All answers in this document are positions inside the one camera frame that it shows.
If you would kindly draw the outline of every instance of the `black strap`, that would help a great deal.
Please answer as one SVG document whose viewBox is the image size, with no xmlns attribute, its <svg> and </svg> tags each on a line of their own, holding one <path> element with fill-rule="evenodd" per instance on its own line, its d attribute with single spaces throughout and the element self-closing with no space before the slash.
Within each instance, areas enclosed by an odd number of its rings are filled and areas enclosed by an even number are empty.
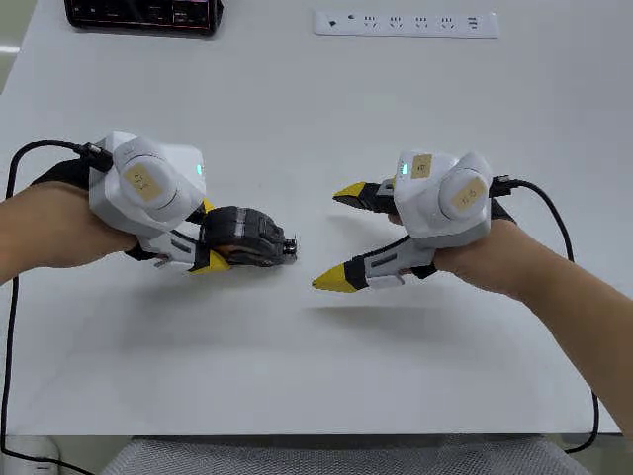
<svg viewBox="0 0 633 475">
<path fill-rule="evenodd" d="M 90 167 L 84 160 L 67 160 L 58 163 L 44 175 L 32 183 L 46 183 L 48 181 L 60 181 L 76 188 L 88 191 Z"/>
</svg>

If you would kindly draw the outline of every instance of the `table surface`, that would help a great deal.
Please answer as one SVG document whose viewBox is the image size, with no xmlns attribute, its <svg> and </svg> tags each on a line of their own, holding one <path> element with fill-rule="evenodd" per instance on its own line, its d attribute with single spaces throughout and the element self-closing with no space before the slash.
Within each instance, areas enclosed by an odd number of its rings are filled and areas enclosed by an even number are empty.
<svg viewBox="0 0 633 475">
<path fill-rule="evenodd" d="M 334 0 L 230 1 L 212 40 L 82 33 L 61 4 L 38 5 L 0 96 L 2 176 L 39 138 L 84 143 L 119 129 L 191 144 L 212 201 L 267 212 L 297 234 L 300 259 L 196 278 L 120 255 L 28 273 L 11 433 L 590 428 L 587 384 L 518 303 L 449 275 L 354 295 L 310 284 L 404 233 L 332 192 L 393 175 L 401 150 L 423 147 L 475 150 L 495 173 L 542 185 L 579 263 L 632 295 L 633 3 L 424 3 L 497 11 L 497 41 L 313 35 L 310 8 Z M 18 188 L 64 156 L 29 156 Z M 535 196 L 503 203 L 563 250 Z M 8 296 L 4 286 L 6 308 Z M 602 415 L 601 429 L 617 430 Z"/>
</svg>

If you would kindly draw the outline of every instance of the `sticker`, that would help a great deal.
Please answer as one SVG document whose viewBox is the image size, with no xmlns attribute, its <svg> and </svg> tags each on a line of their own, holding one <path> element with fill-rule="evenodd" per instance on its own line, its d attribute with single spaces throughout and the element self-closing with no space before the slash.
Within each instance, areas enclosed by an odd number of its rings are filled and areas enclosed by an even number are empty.
<svg viewBox="0 0 633 475">
<path fill-rule="evenodd" d="M 413 164 L 411 167 L 411 179 L 416 180 L 418 178 L 428 178 L 431 174 L 431 159 L 433 155 L 424 154 L 417 155 L 413 158 Z"/>
<path fill-rule="evenodd" d="M 162 195 L 162 188 L 154 181 L 147 168 L 140 163 L 131 166 L 123 177 L 136 190 L 143 201 L 152 201 Z"/>
<path fill-rule="evenodd" d="M 453 196 L 451 205 L 457 208 L 457 211 L 466 211 L 484 193 L 486 193 L 486 185 L 482 180 L 475 177 Z"/>
</svg>

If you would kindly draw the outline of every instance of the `hand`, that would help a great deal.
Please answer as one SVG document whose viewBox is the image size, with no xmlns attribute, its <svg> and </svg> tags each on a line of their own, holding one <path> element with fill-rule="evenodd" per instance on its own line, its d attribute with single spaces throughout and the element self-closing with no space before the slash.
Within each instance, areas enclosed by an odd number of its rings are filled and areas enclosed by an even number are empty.
<svg viewBox="0 0 633 475">
<path fill-rule="evenodd" d="M 0 249 L 5 254 L 0 261 L 6 262 L 9 255 L 15 273 L 83 265 L 136 245 L 136 237 L 108 227 L 92 214 L 86 191 L 65 183 L 34 185 L 0 203 L 0 222 Z"/>
<path fill-rule="evenodd" d="M 400 219 L 390 216 L 400 224 Z M 433 263 L 438 270 L 455 274 L 483 290 L 521 300 L 553 252 L 507 220 L 493 220 L 491 231 L 463 247 L 438 249 Z"/>
</svg>

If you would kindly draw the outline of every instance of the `white power strip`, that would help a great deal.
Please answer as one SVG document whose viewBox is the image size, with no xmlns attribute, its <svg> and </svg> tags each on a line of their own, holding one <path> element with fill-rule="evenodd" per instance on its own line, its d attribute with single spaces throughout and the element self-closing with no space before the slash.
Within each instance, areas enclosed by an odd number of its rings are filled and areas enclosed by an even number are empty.
<svg viewBox="0 0 633 475">
<path fill-rule="evenodd" d="M 374 15 L 315 10 L 317 35 L 362 37 L 498 38 L 495 13 L 482 15 Z"/>
</svg>

